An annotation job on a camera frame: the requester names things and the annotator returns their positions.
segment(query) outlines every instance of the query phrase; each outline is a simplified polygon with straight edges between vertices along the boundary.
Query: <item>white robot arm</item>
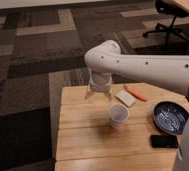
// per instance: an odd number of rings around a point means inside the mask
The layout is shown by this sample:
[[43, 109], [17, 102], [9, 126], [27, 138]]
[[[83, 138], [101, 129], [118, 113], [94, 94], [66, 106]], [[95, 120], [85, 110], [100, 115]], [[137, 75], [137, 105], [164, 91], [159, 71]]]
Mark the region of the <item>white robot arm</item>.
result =
[[[85, 62], [94, 91], [107, 91], [111, 74], [118, 74], [189, 97], [189, 56], [121, 55], [119, 45], [109, 40], [89, 50]], [[189, 171], [189, 120], [173, 170]]]

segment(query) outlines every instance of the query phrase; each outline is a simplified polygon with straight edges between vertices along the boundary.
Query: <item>smartphone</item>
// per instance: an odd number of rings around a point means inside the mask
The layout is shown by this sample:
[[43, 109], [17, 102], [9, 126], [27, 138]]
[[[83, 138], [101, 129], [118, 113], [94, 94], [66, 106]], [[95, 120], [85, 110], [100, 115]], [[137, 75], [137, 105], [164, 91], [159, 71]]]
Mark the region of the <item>smartphone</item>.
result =
[[151, 135], [151, 145], [154, 148], [178, 148], [179, 143], [176, 136]]

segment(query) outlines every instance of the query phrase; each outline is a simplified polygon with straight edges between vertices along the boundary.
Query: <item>gray carpet floor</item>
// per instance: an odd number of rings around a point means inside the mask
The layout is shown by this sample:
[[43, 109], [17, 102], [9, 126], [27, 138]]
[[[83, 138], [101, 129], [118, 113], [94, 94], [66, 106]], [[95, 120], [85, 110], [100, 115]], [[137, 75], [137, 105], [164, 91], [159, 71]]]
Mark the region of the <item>gray carpet floor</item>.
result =
[[[62, 88], [88, 83], [83, 59], [88, 49], [112, 39], [124, 54], [184, 55], [188, 44], [175, 36], [167, 49], [164, 34], [142, 37], [171, 18], [158, 14], [154, 1], [0, 14], [0, 170], [54, 169], [57, 133], [51, 125], [58, 126]], [[176, 26], [189, 37], [189, 17]]]

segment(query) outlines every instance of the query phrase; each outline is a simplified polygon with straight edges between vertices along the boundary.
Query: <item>orange carrot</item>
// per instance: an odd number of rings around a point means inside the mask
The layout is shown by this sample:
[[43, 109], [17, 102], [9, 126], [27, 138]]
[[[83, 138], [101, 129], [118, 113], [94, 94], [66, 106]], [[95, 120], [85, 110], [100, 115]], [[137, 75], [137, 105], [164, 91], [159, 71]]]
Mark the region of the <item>orange carrot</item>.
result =
[[136, 97], [137, 99], [146, 102], [147, 98], [144, 97], [142, 94], [140, 94], [139, 92], [133, 90], [130, 86], [128, 85], [124, 85], [124, 88], [127, 92], [129, 92], [132, 96]]

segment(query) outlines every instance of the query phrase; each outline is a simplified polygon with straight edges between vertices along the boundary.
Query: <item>chair leg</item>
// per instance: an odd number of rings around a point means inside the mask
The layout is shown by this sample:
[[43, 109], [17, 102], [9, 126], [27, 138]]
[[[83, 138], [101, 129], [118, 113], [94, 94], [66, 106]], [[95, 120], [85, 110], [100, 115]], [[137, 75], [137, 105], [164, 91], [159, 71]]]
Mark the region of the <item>chair leg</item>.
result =
[[178, 32], [176, 32], [176, 31], [173, 31], [172, 33], [173, 33], [174, 35], [176, 35], [177, 37], [179, 37], [179, 38], [181, 38], [181, 39], [183, 39], [183, 40], [185, 40], [185, 41], [187, 41], [187, 42], [189, 43], [189, 39], [188, 39], [184, 34], [178, 33]]
[[169, 41], [170, 34], [171, 34], [170, 31], [168, 31], [166, 34], [164, 47], [168, 47], [168, 41]]
[[168, 29], [160, 29], [160, 30], [152, 30], [152, 31], [147, 31], [147, 32], [145, 32], [145, 33], [143, 33], [143, 37], [148, 37], [148, 34], [149, 33], [165, 33], [165, 32], [167, 32], [168, 31]]

